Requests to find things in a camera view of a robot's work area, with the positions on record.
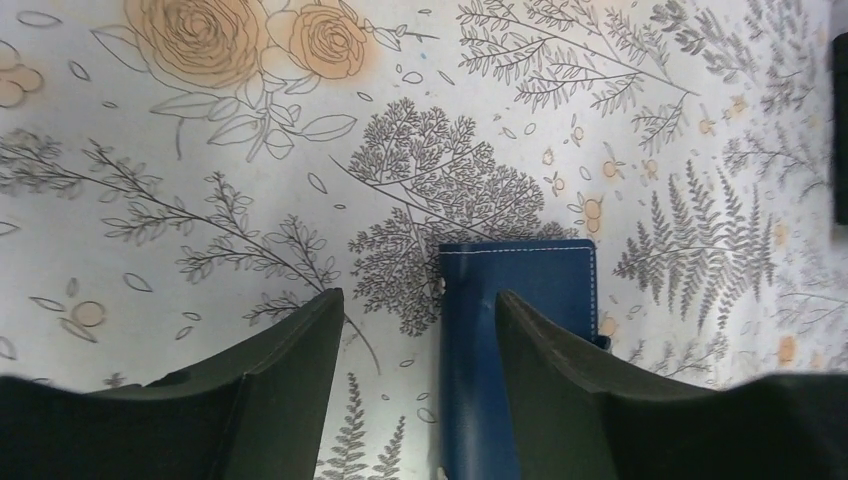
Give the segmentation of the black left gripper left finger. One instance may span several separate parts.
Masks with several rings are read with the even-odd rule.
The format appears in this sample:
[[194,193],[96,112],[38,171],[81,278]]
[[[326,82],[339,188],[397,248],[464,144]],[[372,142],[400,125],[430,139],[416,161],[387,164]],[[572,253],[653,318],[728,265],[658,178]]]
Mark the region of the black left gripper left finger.
[[5,479],[310,479],[343,328],[327,290],[147,385],[80,393],[1,380]]

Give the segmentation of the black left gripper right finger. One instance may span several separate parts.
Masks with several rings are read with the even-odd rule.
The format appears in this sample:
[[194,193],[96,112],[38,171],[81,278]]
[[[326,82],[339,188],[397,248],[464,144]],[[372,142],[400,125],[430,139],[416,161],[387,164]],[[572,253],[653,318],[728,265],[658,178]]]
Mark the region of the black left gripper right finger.
[[843,479],[847,378],[777,373],[712,390],[608,353],[579,371],[600,401],[613,479]]

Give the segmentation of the blue leather card holder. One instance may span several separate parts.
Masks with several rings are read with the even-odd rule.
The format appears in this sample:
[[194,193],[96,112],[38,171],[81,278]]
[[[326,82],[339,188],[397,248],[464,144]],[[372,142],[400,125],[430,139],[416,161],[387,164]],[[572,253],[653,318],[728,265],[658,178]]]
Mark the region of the blue leather card holder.
[[444,244],[440,414],[451,479],[613,479],[589,239]]

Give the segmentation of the black plastic card bin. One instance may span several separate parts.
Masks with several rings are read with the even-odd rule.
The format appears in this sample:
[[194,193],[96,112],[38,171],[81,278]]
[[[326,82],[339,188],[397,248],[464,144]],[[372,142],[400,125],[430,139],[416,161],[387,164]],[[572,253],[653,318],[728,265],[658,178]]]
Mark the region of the black plastic card bin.
[[835,37],[831,49],[833,94],[832,183],[834,216],[847,225],[847,33]]

